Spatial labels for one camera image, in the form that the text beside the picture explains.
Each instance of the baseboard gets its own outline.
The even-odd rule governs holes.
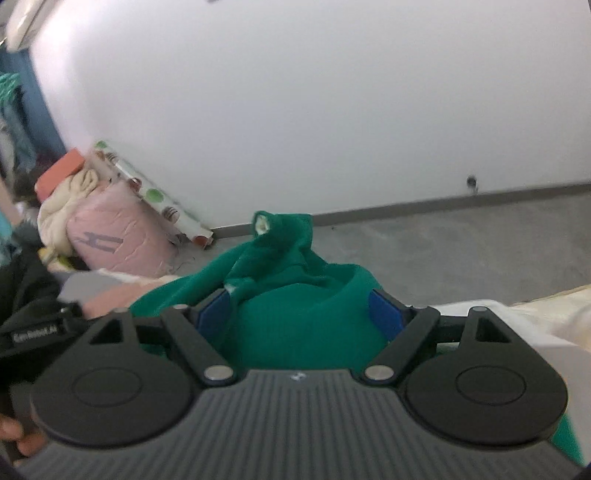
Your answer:
[[[578,195],[591,192],[591,183],[546,187],[541,189],[517,190],[513,192],[482,193],[478,195],[452,197],[422,202],[397,203],[379,207],[343,210],[341,212],[318,213],[313,215],[315,226],[338,225],[340,223],[361,222],[396,218],[419,213],[439,212],[442,210],[460,210],[465,208],[505,205],[507,203],[544,200],[561,196]],[[250,233],[250,223],[214,228],[217,238],[242,236]]]

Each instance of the circular cover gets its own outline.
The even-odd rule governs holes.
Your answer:
[[[475,445],[548,437],[566,408],[560,376],[541,358],[518,361],[483,350],[457,351],[420,365],[406,387],[412,411],[438,433]]]
[[[191,385],[180,367],[117,347],[78,350],[77,362],[51,368],[35,383],[31,404],[51,437],[86,447],[131,445],[187,411]]]

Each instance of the human hand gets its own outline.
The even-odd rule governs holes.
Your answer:
[[[0,440],[16,442],[18,451],[26,457],[35,455],[47,443],[40,430],[25,435],[22,424],[15,419],[0,414]]]

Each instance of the green cloth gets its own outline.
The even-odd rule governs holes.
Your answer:
[[[568,414],[563,415],[560,419],[558,428],[551,440],[554,446],[562,450],[573,462],[582,466],[585,465],[583,454],[581,453],[581,448],[577,442],[573,427],[570,424]]]
[[[376,279],[316,255],[310,215],[257,212],[253,235],[201,272],[141,297],[131,312],[153,316],[177,303],[195,305],[224,285],[235,314],[213,346],[235,368],[360,372],[386,345],[368,314]]]

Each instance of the pink bag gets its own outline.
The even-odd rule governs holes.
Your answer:
[[[161,277],[176,253],[157,214],[123,181],[82,200],[67,222],[67,234],[93,270]]]

